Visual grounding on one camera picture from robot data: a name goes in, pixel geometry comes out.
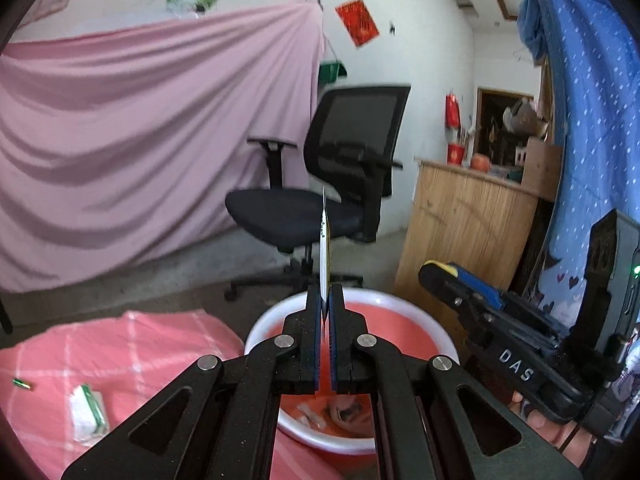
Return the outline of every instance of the blue star-patterned curtain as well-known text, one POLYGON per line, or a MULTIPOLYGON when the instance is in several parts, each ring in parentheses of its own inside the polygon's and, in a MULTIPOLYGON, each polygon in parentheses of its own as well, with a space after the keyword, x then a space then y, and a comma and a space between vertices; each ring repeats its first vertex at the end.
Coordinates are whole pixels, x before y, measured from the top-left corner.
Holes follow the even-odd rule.
POLYGON ((564 143, 560 193, 539 307, 572 326, 584 293, 591 226, 612 208, 640 221, 640 56, 609 0, 538 0, 564 143))

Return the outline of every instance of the wooden door frame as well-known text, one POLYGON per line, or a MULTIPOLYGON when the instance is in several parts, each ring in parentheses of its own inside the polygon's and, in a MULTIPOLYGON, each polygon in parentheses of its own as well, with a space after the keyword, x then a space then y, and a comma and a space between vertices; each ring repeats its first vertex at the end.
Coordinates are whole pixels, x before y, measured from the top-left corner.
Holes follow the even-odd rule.
MULTIPOLYGON (((533 101, 534 97, 531 94, 525 94, 522 92, 512 92, 509 90, 501 90, 499 88, 491 88, 486 86, 478 87, 478 97, 476 98, 476 132, 480 130, 480 110, 482 110, 482 96, 484 94, 499 95, 503 97, 512 97, 514 99, 522 99, 526 97, 533 101)), ((474 153, 478 152, 478 143, 474 140, 474 153)))

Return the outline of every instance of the wooden desk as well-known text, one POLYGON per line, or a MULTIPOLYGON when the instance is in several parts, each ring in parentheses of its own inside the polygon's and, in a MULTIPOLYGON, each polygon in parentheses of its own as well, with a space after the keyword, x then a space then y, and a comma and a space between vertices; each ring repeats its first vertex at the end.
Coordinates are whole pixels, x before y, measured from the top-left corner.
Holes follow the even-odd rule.
POLYGON ((455 262, 487 283, 508 288, 529 236, 538 197, 520 184, 479 171, 419 160, 420 173, 394 294, 431 314, 461 360, 465 330, 457 315, 418 282, 426 260, 455 262))

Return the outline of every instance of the silver bolt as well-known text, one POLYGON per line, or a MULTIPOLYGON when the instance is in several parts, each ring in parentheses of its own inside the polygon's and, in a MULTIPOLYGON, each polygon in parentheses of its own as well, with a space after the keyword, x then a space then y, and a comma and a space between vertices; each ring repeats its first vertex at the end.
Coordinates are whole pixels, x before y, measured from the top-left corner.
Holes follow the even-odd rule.
POLYGON ((444 355, 437 356, 432 362, 433 367, 436 368, 436 370, 440 370, 441 372, 451 370, 451 367, 453 366, 451 359, 444 355))
POLYGON ((215 355, 203 355, 198 359, 198 368, 205 372, 213 370, 216 366, 218 366, 218 358, 215 355))
POLYGON ((274 343, 278 348, 290 348, 293 346, 294 339, 288 334, 280 334, 276 339, 274 339, 274 343))
POLYGON ((356 341, 360 346, 364 346, 366 348, 371 348, 372 346, 375 346, 376 343, 378 342, 378 340, 376 339, 376 336, 371 334, 360 334, 356 339, 356 341))

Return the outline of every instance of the green battery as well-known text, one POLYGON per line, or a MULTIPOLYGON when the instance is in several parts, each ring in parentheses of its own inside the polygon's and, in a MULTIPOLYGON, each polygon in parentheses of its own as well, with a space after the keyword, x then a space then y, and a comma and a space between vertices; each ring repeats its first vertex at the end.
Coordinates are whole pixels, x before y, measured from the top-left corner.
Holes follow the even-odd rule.
POLYGON ((16 386, 18 386, 19 388, 23 388, 25 390, 33 390, 33 387, 29 384, 29 383, 25 383, 24 381, 21 381, 20 379, 15 379, 12 381, 16 386))

